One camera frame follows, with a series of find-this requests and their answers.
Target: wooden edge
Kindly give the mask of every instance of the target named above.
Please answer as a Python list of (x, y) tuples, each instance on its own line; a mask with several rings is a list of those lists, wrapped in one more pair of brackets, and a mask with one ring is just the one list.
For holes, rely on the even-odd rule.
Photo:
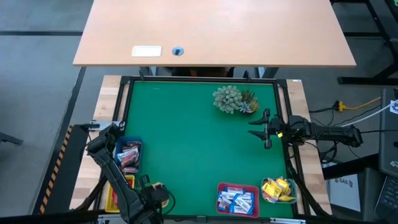
[[(97, 121), (112, 121), (114, 107), (116, 106), (116, 98), (118, 97), (121, 76), (119, 75), (105, 75), (99, 91), (97, 104), (93, 119)], [(121, 106), (118, 114), (118, 120), (123, 117), (124, 107), (126, 105), (128, 92), (128, 84), (124, 86), (123, 95), (121, 98)], [(94, 139), (98, 136), (99, 131), (90, 132), (90, 137)], [(94, 160), (84, 153), (80, 164), (78, 178), (76, 180), (75, 189), (73, 191), (70, 209), (76, 208), (83, 203), (84, 199), (94, 189), (100, 179), (101, 168), (94, 162)], [(109, 183), (107, 182), (103, 189), (102, 200), (99, 208), (104, 209), (106, 196), (108, 193)]]
[[(305, 98), (305, 93), (303, 89), (303, 85), (301, 80), (286, 80), (287, 82), (287, 90), (289, 92), (289, 100), (290, 107), (292, 109), (292, 114), (302, 116), (310, 121), (310, 113), (308, 112), (307, 100)], [(281, 93), (281, 88), (279, 89), (280, 96), (283, 96), (283, 92)], [(285, 108), (284, 99), (281, 99), (281, 104), (283, 103), (282, 108)], [(298, 147), (298, 151), (300, 153), (302, 169), (305, 179), (305, 185), (307, 189), (311, 192), (315, 200), (320, 204), (322, 209), (329, 214), (332, 214), (329, 196), (326, 191), (325, 180), (323, 178), (322, 166), (319, 160), (318, 150), (310, 145), (304, 144), (303, 146)], [(292, 164), (295, 167), (295, 161), (292, 159)], [(298, 196), (298, 210), (299, 213), (303, 213), (301, 194)]]

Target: white cable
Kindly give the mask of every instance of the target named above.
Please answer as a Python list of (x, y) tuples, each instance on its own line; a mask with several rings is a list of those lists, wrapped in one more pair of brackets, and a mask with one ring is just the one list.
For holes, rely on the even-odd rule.
[(372, 116), (374, 116), (374, 115), (376, 115), (376, 114), (378, 114), (378, 113), (384, 111), (385, 109), (389, 108), (389, 107), (390, 107), (391, 105), (393, 105), (394, 103), (398, 103), (398, 100), (395, 100), (394, 102), (390, 103), (388, 106), (386, 106), (386, 107), (380, 109), (379, 111), (374, 112), (373, 114), (370, 114), (369, 116), (366, 116), (366, 117), (364, 117), (364, 118), (361, 118), (361, 119), (359, 119), (359, 120), (357, 120), (357, 121), (353, 121), (353, 122), (348, 123), (348, 124), (344, 124), (344, 125), (342, 125), (341, 127), (346, 127), (346, 126), (349, 126), (349, 125), (352, 125), (352, 124), (355, 124), (355, 123), (364, 121), (364, 120), (366, 120), (366, 119), (368, 119), (368, 118), (370, 118), (370, 117), (372, 117)]

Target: yellow black hazard tape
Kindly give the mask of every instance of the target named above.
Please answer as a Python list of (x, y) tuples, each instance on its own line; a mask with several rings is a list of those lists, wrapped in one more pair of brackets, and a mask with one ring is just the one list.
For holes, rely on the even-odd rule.
[(45, 207), (47, 206), (47, 202), (49, 201), (49, 197), (51, 195), (51, 190), (53, 189), (55, 179), (57, 178), (57, 174), (58, 174), (58, 171), (59, 171), (61, 163), (62, 163), (63, 155), (65, 153), (65, 150), (67, 149), (67, 145), (68, 145), (70, 133), (72, 132), (72, 128), (73, 128), (73, 125), (69, 125), (67, 134), (65, 135), (65, 139), (63, 140), (61, 151), (60, 151), (60, 154), (58, 155), (57, 163), (54, 166), (54, 170), (51, 174), (51, 179), (49, 181), (49, 185), (47, 186), (47, 189), (45, 190), (43, 202), (40, 205), (40, 212), (39, 212), (40, 214), (44, 214)]

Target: red container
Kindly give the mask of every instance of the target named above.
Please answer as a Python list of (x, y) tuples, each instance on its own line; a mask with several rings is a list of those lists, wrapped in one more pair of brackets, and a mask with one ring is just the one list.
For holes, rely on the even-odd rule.
[(218, 192), (219, 191), (224, 191), (225, 187), (240, 187), (246, 190), (246, 192), (251, 192), (254, 193), (254, 209), (253, 209), (253, 214), (252, 215), (246, 215), (246, 214), (238, 214), (238, 213), (231, 213), (229, 211), (220, 211), (218, 210), (218, 204), (219, 202), (216, 201), (216, 211), (219, 214), (227, 214), (227, 215), (237, 215), (237, 216), (242, 216), (242, 217), (249, 217), (249, 218), (258, 218), (260, 215), (260, 203), (259, 203), (259, 197), (260, 197), (260, 192), (258, 187), (255, 186), (249, 186), (249, 185), (240, 185), (240, 184), (229, 184), (229, 183), (219, 183), (217, 192), (216, 192), (216, 198), (218, 197)]

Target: yellow cable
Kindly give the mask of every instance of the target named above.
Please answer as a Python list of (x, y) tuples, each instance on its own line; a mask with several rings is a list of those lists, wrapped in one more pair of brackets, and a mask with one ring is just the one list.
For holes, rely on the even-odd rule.
[(356, 106), (356, 107), (354, 107), (354, 108), (350, 108), (350, 107), (346, 106), (345, 109), (347, 109), (347, 110), (356, 110), (356, 109), (360, 109), (360, 108), (362, 108), (362, 107), (364, 107), (364, 106), (367, 106), (367, 105), (369, 105), (369, 104), (371, 104), (371, 103), (373, 103), (373, 102), (375, 102), (375, 101), (377, 101), (377, 100), (380, 100), (380, 99), (381, 99), (381, 97), (377, 97), (376, 99), (371, 100), (371, 101), (369, 101), (369, 102), (367, 102), (367, 103), (364, 103), (364, 104), (362, 104), (362, 105), (360, 105), (360, 106)]

